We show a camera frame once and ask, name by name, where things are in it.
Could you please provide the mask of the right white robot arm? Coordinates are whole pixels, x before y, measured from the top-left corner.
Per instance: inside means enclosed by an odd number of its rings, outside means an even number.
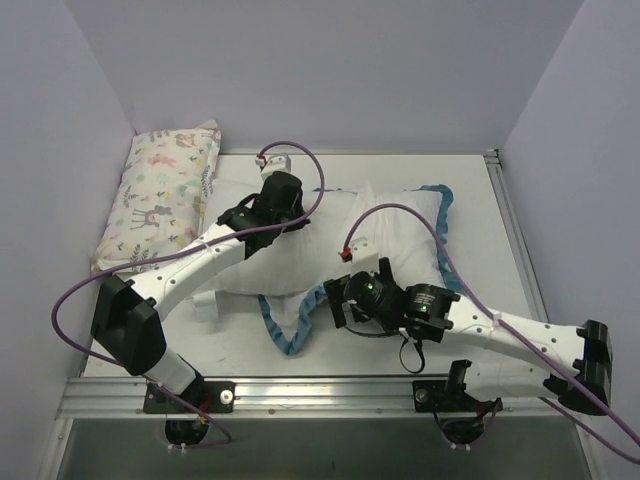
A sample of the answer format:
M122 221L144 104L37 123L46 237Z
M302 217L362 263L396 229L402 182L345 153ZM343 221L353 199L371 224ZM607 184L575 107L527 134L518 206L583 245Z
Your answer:
M446 402L465 409L495 397L554 398L578 413L602 416L610 405L612 348L606 324L551 325L495 310L430 284L399 286L388 259L323 285L336 327L353 316L373 321L420 351L426 342L464 344L507 357L488 372L472 360L452 363L443 385Z

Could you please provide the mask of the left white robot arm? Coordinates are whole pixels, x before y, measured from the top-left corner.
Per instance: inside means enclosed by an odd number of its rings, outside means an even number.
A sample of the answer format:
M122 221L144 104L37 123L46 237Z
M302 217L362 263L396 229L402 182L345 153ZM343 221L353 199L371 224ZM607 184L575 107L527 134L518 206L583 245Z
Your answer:
M128 280L115 275L99 289L91 334L130 375L144 376L166 389L180 411L204 401L202 375L165 339L162 321L188 295L224 270L270 246L283 232L303 228L302 182L283 171L270 174L262 189L226 210L189 245L196 251Z

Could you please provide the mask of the blue white plush pillowcase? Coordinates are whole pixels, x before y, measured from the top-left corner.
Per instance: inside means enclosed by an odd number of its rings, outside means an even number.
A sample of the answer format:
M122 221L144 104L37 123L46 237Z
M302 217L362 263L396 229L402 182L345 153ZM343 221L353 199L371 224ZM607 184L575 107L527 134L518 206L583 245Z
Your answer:
M403 287L428 283L462 289L440 249L446 242L448 210L454 202L448 186L423 185L390 194L365 186L357 193L346 237L354 230L372 241L379 254L390 259L394 278ZM291 296L257 296L266 331L283 354L294 356L302 350L313 327L311 314L327 298L324 282Z

